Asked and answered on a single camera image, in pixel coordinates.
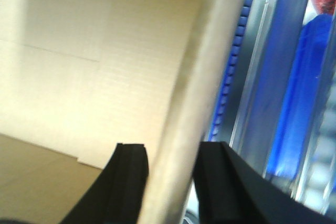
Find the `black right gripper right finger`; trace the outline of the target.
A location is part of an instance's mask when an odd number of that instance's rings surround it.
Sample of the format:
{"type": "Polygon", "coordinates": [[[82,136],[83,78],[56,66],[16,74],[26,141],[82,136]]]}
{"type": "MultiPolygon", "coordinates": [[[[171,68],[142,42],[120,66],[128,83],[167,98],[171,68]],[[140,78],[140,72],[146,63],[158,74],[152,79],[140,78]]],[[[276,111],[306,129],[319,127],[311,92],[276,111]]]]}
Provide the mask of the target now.
{"type": "Polygon", "coordinates": [[[200,223],[334,223],[256,173],[225,142],[201,142],[193,170],[200,223]]]}

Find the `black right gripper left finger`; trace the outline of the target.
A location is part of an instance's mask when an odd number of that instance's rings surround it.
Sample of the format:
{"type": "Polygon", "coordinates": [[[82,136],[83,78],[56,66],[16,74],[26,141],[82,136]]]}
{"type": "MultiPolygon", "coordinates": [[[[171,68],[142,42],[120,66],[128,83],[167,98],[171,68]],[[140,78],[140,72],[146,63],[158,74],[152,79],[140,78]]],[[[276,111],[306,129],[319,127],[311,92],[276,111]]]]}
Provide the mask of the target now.
{"type": "Polygon", "coordinates": [[[118,143],[103,171],[61,223],[136,223],[148,174],[145,146],[118,143]]]}

